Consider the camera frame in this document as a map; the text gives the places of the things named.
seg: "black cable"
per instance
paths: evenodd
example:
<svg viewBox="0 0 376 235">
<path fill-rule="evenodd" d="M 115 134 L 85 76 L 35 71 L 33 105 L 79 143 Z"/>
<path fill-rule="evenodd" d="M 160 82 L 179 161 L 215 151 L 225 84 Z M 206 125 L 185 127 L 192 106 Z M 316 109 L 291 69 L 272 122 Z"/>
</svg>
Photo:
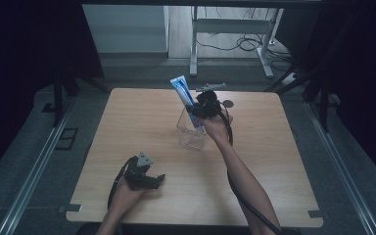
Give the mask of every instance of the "black cable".
<svg viewBox="0 0 376 235">
<path fill-rule="evenodd" d="M 216 13 L 219 15 L 220 18 L 222 18 L 221 14 L 218 11 L 218 7 L 215 7 Z"/>
</svg>

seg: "gray floor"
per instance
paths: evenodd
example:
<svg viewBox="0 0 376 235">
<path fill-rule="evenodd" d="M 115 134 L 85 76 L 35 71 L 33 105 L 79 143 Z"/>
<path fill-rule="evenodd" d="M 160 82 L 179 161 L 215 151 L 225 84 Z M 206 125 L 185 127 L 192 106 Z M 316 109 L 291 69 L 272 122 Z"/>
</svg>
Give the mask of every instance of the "gray floor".
<svg viewBox="0 0 376 235">
<path fill-rule="evenodd" d="M 267 80 L 257 60 L 201 60 L 197 78 L 188 76 L 188 60 L 102 58 L 111 87 L 171 89 L 169 80 L 184 74 L 191 88 L 208 83 L 227 83 L 226 90 L 262 91 Z M 276 75 L 282 71 L 275 70 Z M 69 222 L 63 207 L 71 199 L 80 175 L 85 152 L 97 129 L 109 98 L 77 80 L 81 91 L 75 98 L 66 127 L 78 128 L 71 150 L 55 150 L 26 207 L 15 234 L 75 234 L 82 225 Z M 311 123 L 297 87 L 281 96 L 282 103 L 302 155 L 307 175 L 324 218 L 321 228 L 298 228 L 302 234 L 366 234 L 326 149 Z M 53 115 L 41 113 L 53 102 L 52 88 L 37 92 L 35 107 L 23 129 L 0 162 L 0 224 L 50 134 Z M 330 135 L 344 158 L 355 184 L 376 218 L 376 167 L 342 126 L 333 109 L 329 111 Z"/>
</svg>

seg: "cable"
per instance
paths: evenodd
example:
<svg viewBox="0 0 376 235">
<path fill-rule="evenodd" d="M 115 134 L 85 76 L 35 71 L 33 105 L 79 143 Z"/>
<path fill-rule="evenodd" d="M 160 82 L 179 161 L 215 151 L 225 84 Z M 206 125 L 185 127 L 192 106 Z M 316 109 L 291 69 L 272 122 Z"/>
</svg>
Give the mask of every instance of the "cable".
<svg viewBox="0 0 376 235">
<path fill-rule="evenodd" d="M 255 51 L 261 45 L 256 39 L 253 39 L 251 37 L 246 37 L 246 34 L 243 34 L 242 37 L 240 37 L 239 39 L 237 39 L 237 41 L 236 41 L 237 45 L 234 46 L 234 47 L 232 47 L 232 48 L 220 48 L 220 47 L 212 46 L 212 45 L 209 45 L 209 44 L 203 44 L 203 43 L 199 42 L 198 39 L 197 39 L 197 43 L 199 45 L 201 45 L 201 46 L 211 47 L 211 48 L 214 48 L 214 49 L 217 49 L 217 50 L 221 50 L 221 51 L 231 51 L 231 50 L 234 50 L 236 48 L 240 48 L 243 51 L 250 51 L 250 52 L 251 51 Z M 246 47 L 243 46 L 243 43 L 249 43 L 253 47 L 248 49 L 248 48 L 246 48 Z"/>
</svg>

